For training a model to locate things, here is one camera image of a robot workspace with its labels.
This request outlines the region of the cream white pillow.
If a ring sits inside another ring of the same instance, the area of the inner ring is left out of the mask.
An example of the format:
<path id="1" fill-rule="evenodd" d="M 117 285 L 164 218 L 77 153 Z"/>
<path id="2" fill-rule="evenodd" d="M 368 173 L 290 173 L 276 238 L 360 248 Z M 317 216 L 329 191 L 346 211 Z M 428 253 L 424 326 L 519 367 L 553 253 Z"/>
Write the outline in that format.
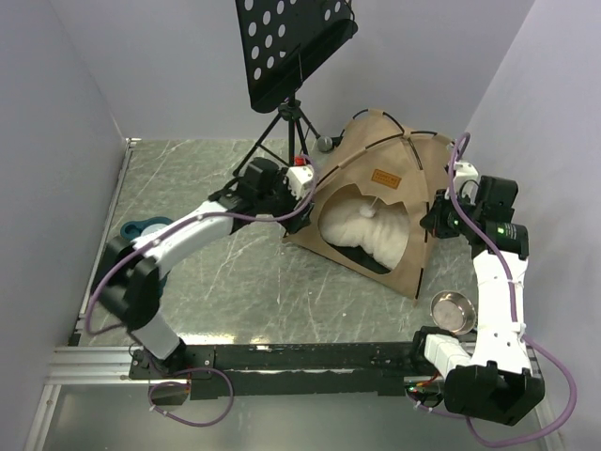
<path id="1" fill-rule="evenodd" d="M 332 246 L 358 248 L 386 270 L 393 270 L 408 245 L 410 221 L 403 204 L 388 205 L 378 199 L 373 218 L 360 215 L 359 208 L 371 196 L 329 200 L 318 227 L 322 239 Z"/>

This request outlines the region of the tan pet tent fabric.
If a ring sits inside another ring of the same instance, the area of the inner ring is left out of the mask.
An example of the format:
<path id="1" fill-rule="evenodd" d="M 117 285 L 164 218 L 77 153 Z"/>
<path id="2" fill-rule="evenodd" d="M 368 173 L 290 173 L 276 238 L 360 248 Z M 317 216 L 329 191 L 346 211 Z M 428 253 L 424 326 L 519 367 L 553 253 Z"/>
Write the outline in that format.
<path id="1" fill-rule="evenodd" d="M 436 242 L 420 222 L 446 187 L 451 142 L 359 112 L 319 172 L 311 224 L 284 242 L 417 299 Z"/>

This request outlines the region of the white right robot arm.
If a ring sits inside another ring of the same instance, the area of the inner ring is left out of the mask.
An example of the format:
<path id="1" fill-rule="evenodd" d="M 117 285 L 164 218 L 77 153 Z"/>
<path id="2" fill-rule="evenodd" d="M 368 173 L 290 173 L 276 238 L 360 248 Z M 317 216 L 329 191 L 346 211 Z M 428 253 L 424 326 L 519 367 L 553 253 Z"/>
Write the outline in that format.
<path id="1" fill-rule="evenodd" d="M 475 348 L 467 353 L 455 332 L 422 327 L 413 336 L 409 361 L 421 374 L 442 376 L 449 412 L 513 426 L 544 397 L 545 383 L 534 375 L 523 314 L 523 281 L 529 236 L 513 223 L 518 186 L 483 176 L 474 198 L 457 199 L 438 190 L 420 225 L 438 239 L 467 239 L 478 284 Z"/>

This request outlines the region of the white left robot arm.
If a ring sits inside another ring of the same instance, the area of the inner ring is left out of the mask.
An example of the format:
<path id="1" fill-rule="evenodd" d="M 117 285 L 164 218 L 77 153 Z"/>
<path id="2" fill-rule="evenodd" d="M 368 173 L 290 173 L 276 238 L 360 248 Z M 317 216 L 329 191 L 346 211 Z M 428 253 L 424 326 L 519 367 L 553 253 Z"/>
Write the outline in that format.
<path id="1" fill-rule="evenodd" d="M 100 303 L 152 356 L 165 378 L 185 366 L 186 344 L 161 310 L 162 280 L 214 241 L 253 223 L 276 223 L 292 234 L 310 223 L 317 173 L 309 157 L 291 166 L 257 157 L 198 208 L 133 240 L 117 236 L 104 248 L 89 306 Z"/>

